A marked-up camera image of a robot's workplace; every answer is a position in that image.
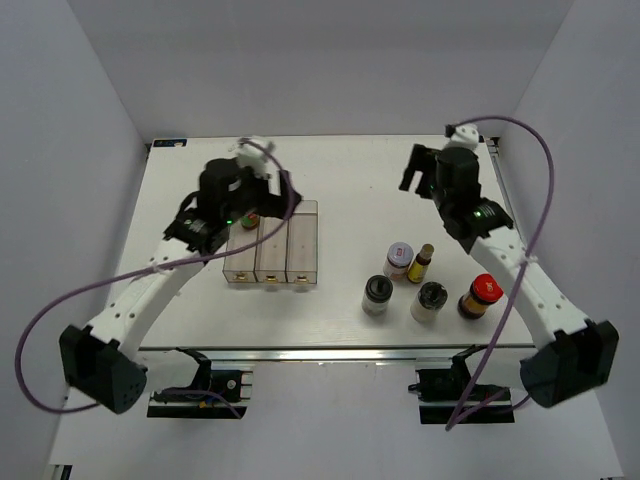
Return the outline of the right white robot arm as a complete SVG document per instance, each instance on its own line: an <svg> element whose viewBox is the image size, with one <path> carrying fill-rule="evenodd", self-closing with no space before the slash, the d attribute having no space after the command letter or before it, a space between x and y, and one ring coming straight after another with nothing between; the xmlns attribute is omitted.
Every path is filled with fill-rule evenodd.
<svg viewBox="0 0 640 480"><path fill-rule="evenodd" d="M479 263L508 297L535 347L528 357L494 351L483 368L468 363L451 374L453 390L472 399L488 384L519 389L544 408L604 385L619 334L609 321L595 322L576 307L541 266L527 256L514 222L481 193L473 149L413 146L400 190L421 176L416 194L434 202L446 232Z"/></svg>

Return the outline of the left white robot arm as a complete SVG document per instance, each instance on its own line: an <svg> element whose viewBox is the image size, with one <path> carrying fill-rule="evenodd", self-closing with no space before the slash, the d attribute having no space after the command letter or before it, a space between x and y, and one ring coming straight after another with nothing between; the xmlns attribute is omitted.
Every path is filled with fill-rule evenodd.
<svg viewBox="0 0 640 480"><path fill-rule="evenodd" d="M209 261L226 257L222 248L242 217L274 218L283 229L302 197L289 171L279 169L278 181L280 191L274 194L261 159L237 155L208 161L148 266L125 274L129 283L121 295L83 327L70 325L61 333L67 384L115 414L128 411L146 392L176 389L191 399L205 396L212 377L203 355L175 348L154 361L139 348L179 290Z"/></svg>

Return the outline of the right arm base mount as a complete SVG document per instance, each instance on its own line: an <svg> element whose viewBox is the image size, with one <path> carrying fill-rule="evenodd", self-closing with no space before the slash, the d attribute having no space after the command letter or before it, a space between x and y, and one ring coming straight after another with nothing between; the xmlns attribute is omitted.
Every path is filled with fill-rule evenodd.
<svg viewBox="0 0 640 480"><path fill-rule="evenodd" d="M421 425L445 425L462 395L471 373L466 360L484 347L472 346L455 354L445 366L416 370L416 381L407 387L418 399ZM464 420L468 424L512 424L511 394L505 392L490 405L472 413Z"/></svg>

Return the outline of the small yellow label bottle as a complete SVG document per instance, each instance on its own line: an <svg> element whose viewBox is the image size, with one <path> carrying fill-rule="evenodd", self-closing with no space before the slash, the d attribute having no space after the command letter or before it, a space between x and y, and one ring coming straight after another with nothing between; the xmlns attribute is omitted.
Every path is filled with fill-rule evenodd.
<svg viewBox="0 0 640 480"><path fill-rule="evenodd" d="M416 254L412 264L407 270L407 280L414 284L420 284L428 271L431 264L435 248L431 244L424 244Z"/></svg>

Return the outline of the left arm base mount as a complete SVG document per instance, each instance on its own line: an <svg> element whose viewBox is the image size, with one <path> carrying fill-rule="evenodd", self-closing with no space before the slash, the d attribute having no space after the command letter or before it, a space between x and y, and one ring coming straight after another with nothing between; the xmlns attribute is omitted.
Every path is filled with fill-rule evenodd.
<svg viewBox="0 0 640 480"><path fill-rule="evenodd" d="M134 361L145 371L149 418L240 419L246 413L253 384L248 365L215 363L185 348L140 351Z"/></svg>

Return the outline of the red chili sauce bottle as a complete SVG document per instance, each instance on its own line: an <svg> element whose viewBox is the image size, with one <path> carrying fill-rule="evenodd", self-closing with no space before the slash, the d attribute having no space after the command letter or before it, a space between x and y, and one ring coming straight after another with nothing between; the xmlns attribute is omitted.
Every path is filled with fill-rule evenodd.
<svg viewBox="0 0 640 480"><path fill-rule="evenodd" d="M255 213L249 213L240 219L240 225L245 230L254 230L259 226L259 223L260 216Z"/></svg>

